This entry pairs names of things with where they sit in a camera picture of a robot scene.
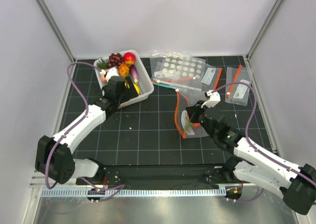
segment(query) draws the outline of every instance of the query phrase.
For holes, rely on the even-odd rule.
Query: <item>clear plastic bag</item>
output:
[[[178,52],[156,53],[151,56],[152,81],[171,88],[201,91],[205,60]]]
[[[241,65],[238,68],[227,67],[226,83],[244,82],[251,84],[252,72],[248,72],[246,67]],[[247,106],[249,97],[249,88],[242,84],[234,84],[226,87],[225,102]]]
[[[174,122],[179,133],[184,139],[200,138],[208,136],[200,124],[193,124],[186,111],[186,107],[194,106],[199,100],[206,100],[204,92],[187,88],[178,88],[177,107],[174,114]]]
[[[222,74],[222,68],[205,64],[203,77],[201,78],[202,91],[215,90]]]

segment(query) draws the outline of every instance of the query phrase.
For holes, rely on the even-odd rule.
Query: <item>pineapple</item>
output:
[[[105,61],[104,59],[100,58],[97,62],[97,66],[102,69],[102,70],[106,70],[109,68],[108,66],[108,60]]]

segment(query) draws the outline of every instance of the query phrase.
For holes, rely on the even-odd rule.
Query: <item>pill blister pack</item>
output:
[[[190,56],[171,56],[163,58],[159,71],[154,73],[157,78],[183,79],[202,78],[204,73],[205,60]]]

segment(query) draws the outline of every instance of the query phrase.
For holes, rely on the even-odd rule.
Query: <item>white plastic basket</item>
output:
[[[148,96],[154,91],[154,85],[151,82],[151,80],[150,80],[150,78],[148,76],[148,73],[146,72],[145,66],[144,66],[142,60],[139,58],[137,52],[135,50],[127,50],[127,51],[121,51],[120,54],[124,55],[126,52],[131,52],[136,57],[135,68],[136,68],[136,70],[138,72],[138,83],[137,83],[137,85],[139,87],[140,94],[138,95],[138,97],[135,97],[135,98],[129,100],[128,102],[122,103],[119,108],[126,107],[126,106],[134,104],[136,102],[143,101],[143,100],[147,99]],[[108,60],[109,58],[108,57],[102,57],[102,59]],[[94,61],[93,65],[97,66],[97,62],[98,61],[99,61],[99,59]],[[95,74],[97,75],[97,79],[98,79],[100,88],[102,89],[102,87],[105,86],[105,84],[101,81],[99,71],[95,70]]]

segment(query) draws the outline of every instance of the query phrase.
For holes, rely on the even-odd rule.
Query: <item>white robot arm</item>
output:
[[[258,185],[278,195],[295,212],[306,215],[316,200],[315,168],[286,161],[247,139],[230,127],[216,109],[220,102],[218,92],[208,91],[205,96],[208,100],[186,110],[192,123],[200,123],[221,150],[233,155],[224,164],[221,178]]]
[[[73,159],[72,154],[80,142],[99,124],[109,118],[121,103],[137,97],[138,93],[131,78],[122,78],[116,68],[106,74],[108,84],[102,88],[102,95],[89,105],[77,119],[52,137],[43,136],[38,143],[35,169],[45,174],[48,155],[53,146],[59,145],[53,152],[48,164],[48,176],[54,181],[64,184],[71,178],[86,177],[96,184],[104,178],[103,165],[94,159]]]

